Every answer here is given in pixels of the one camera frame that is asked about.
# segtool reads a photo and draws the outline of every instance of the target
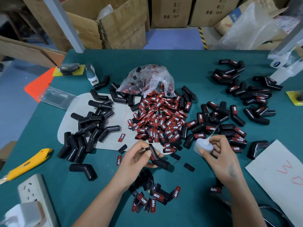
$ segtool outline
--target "hand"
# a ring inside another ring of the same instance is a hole
[[[245,182],[237,156],[230,148],[225,135],[212,136],[209,142],[214,147],[212,155],[217,159],[203,149],[199,149],[199,152],[209,163],[221,183],[231,190]]]
[[[125,192],[137,179],[143,167],[157,168],[156,165],[149,162],[152,154],[151,150],[143,151],[143,149],[148,147],[148,143],[140,140],[125,153],[111,181],[111,183],[114,183],[115,187],[119,187],[122,192]],[[157,150],[156,153],[160,158],[163,158],[163,154],[160,154]]]

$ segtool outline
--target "white paper sheet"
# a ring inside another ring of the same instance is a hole
[[[303,164],[275,140],[247,171],[296,227],[303,225]]]
[[[110,94],[102,94],[105,96],[108,96],[110,99],[112,98]],[[88,102],[90,100],[94,100],[92,95],[90,93],[84,93],[81,95],[78,95],[70,104],[68,110],[66,111],[62,122],[59,126],[57,137],[58,141],[62,144],[64,144],[64,133],[67,131],[70,131],[71,133],[75,133],[78,131],[78,122],[71,118],[71,114],[77,113],[81,116],[86,116],[89,111],[95,112],[96,107],[92,107],[88,105]],[[140,97],[136,96],[134,98],[135,103],[140,102]],[[121,130],[111,132],[105,140],[101,142],[97,142],[94,145],[94,148],[97,149],[106,149],[106,150],[119,150],[124,144],[127,145],[127,149],[125,151],[128,151],[138,140],[135,139],[135,136],[137,135],[137,132],[131,131],[128,129],[128,119],[132,119],[134,116],[134,112],[131,111],[129,106],[127,104],[123,103],[115,103],[113,102],[113,111],[114,115],[111,116],[108,121],[106,122],[106,126],[115,126],[120,125]],[[118,142],[121,134],[125,134],[125,138],[120,143]],[[89,133],[86,134],[86,140],[89,140]],[[156,148],[160,153],[163,153],[163,148],[160,143],[153,143],[154,148]]]

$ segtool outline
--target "power strip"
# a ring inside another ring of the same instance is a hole
[[[58,227],[55,212],[47,194],[47,190],[40,174],[34,174],[18,186],[21,203],[39,201],[43,207],[46,221],[41,223],[43,227]]]

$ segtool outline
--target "green work table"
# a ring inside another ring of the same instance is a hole
[[[236,104],[239,116],[247,124],[243,130],[247,133],[248,147],[252,141],[276,139],[282,142],[301,162],[303,152],[300,144],[303,127],[303,107],[294,106],[285,91],[301,90],[303,75],[298,74],[283,83],[283,90],[274,91],[269,99],[268,106],[276,110],[277,115],[269,118],[269,126],[250,122],[244,115],[241,100],[227,95],[226,85],[221,85],[211,78],[215,68],[226,68],[218,65],[219,59],[243,60],[245,71],[241,73],[240,80],[246,81],[247,86],[259,85],[253,82],[255,75],[270,75],[275,71],[267,60],[268,51],[204,51],[204,50],[94,50],[86,49],[83,54],[69,51],[64,63],[91,63],[99,79],[109,75],[111,82],[121,83],[137,66],[145,64],[164,65],[175,81],[175,88],[181,92],[181,87],[186,85],[198,97],[192,104],[187,121],[196,119],[196,113],[201,111],[200,105],[208,101],[220,103],[226,101],[227,106]],[[87,93],[92,89],[86,75],[55,77],[51,87],[69,92],[74,95]],[[104,87],[99,93],[108,93]],[[61,226],[71,226],[82,214],[97,194],[108,184],[115,174],[118,166],[116,160],[118,152],[98,149],[96,154],[88,154],[84,163],[92,164],[98,178],[89,182],[81,172],[69,172],[71,164],[65,159],[57,158],[57,153],[62,144],[57,139],[57,131],[65,111],[45,103],[39,103],[28,125],[24,129],[19,141],[4,165],[0,176],[25,162],[43,148],[53,149],[53,155],[38,167],[26,172],[20,177],[0,185],[1,217],[20,203],[17,186],[33,174],[42,174],[48,189],[57,219]],[[243,169],[245,179],[258,203],[273,205],[273,201],[263,191],[259,184],[244,169],[251,162],[246,157],[248,147],[243,153],[237,154]],[[172,191],[176,186],[181,187],[180,195],[166,206],[157,203],[156,213],[146,213],[142,210],[139,214],[131,212],[132,195],[127,191],[114,214],[111,226],[231,226],[230,215],[209,195],[209,186],[215,185],[215,175],[202,157],[193,151],[183,149],[177,152],[181,156],[176,161],[167,156],[168,161],[174,166],[173,172],[163,169],[152,170],[155,183],[160,183],[165,191]],[[191,172],[184,168],[188,163],[195,168]]]

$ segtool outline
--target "tattoo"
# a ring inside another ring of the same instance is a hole
[[[234,170],[234,164],[231,164],[231,166],[228,168],[228,172],[231,177],[233,177],[233,178],[237,177],[235,170]]]

